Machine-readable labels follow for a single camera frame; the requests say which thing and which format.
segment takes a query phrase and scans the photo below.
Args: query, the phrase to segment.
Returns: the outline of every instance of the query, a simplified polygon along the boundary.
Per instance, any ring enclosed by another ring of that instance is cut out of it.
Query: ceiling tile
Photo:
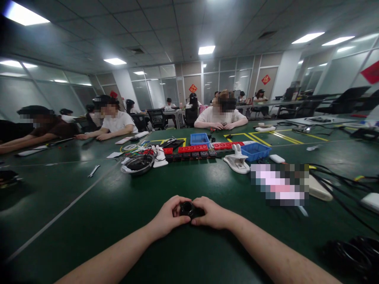
[[[120,47],[133,47],[139,45],[131,34],[115,35],[111,37],[111,39]]]
[[[82,39],[92,39],[96,37],[101,37],[101,33],[99,33],[94,27],[89,25],[84,20],[73,20],[68,22],[60,22],[59,26],[72,32],[73,34],[81,37]]]
[[[144,10],[153,29],[176,27],[174,8],[172,6]]]
[[[158,7],[172,3],[172,0],[138,0],[142,8]]]
[[[114,15],[128,32],[151,30],[151,26],[142,11],[126,12]]]
[[[112,15],[86,18],[85,20],[104,35],[122,34],[127,32]]]
[[[59,2],[81,17],[108,14],[107,9],[98,0],[86,0],[85,3],[78,0],[59,0]]]
[[[155,30],[155,33],[158,39],[161,42],[170,42],[170,41],[178,41],[179,33],[177,28],[168,28],[163,30]]]
[[[154,32],[139,32],[132,35],[141,45],[160,45]]]
[[[111,13],[139,10],[137,0],[99,0]]]

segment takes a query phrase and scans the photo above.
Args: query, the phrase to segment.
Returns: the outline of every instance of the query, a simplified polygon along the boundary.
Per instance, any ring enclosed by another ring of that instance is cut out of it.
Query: air vent
[[[276,34],[277,31],[273,32],[264,32],[263,35],[261,35],[258,39],[268,39],[272,37],[274,34]]]

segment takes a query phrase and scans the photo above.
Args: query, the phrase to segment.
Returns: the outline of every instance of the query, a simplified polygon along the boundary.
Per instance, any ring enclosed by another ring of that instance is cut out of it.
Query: white clamp
[[[239,174],[247,174],[250,172],[250,167],[246,164],[245,159],[248,156],[245,156],[241,152],[241,145],[233,145],[234,154],[226,155],[223,160],[226,162],[231,169]]]

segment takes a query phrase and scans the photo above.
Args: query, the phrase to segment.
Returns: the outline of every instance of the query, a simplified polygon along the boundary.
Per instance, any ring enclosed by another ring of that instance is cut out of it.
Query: small black object
[[[191,159],[191,153],[183,153],[183,160]]]
[[[180,216],[189,216],[192,219],[194,214],[195,206],[192,204],[192,202],[187,201],[180,205]]]

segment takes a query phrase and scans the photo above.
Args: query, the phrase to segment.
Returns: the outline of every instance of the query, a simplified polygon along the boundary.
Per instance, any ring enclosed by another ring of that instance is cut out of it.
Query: white wall
[[[274,88],[272,89],[271,100],[277,96],[284,95],[286,89],[290,87],[300,61],[301,53],[301,49],[289,50],[283,53],[278,73],[276,74]]]
[[[121,97],[124,98],[124,102],[126,102],[127,99],[131,99],[135,103],[134,106],[139,108],[137,97],[135,96],[133,85],[131,83],[129,71],[127,69],[115,70],[113,71],[113,77],[116,81]]]

